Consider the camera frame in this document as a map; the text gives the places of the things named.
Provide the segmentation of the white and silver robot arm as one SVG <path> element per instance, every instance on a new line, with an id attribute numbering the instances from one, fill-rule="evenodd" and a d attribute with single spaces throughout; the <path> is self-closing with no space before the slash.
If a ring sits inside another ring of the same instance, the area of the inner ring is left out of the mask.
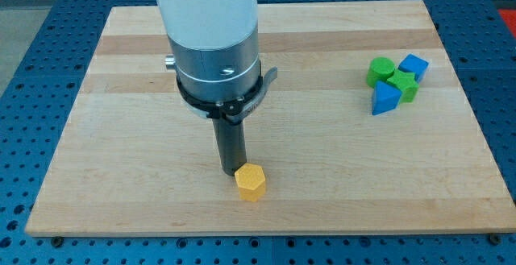
<path id="1" fill-rule="evenodd" d="M 260 75 L 257 0 L 156 0 L 175 57 L 177 79 L 192 97 L 233 101 Z"/>

